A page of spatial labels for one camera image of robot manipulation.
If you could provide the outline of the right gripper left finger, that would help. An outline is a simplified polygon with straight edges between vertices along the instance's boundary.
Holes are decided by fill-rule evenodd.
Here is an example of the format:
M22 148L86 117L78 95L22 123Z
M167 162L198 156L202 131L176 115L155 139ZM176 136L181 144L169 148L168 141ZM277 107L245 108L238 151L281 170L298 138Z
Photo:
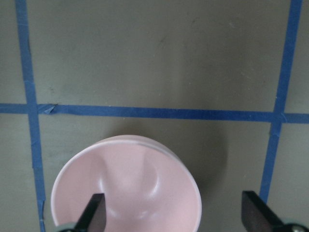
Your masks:
M107 223L104 193L93 194L75 225L76 232L103 232Z

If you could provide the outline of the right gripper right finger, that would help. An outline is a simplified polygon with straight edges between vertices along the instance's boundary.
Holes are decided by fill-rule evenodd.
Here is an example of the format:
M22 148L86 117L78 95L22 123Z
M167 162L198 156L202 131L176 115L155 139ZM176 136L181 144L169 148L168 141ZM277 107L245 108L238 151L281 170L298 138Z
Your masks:
M247 232L290 231L254 191L242 192L242 224Z

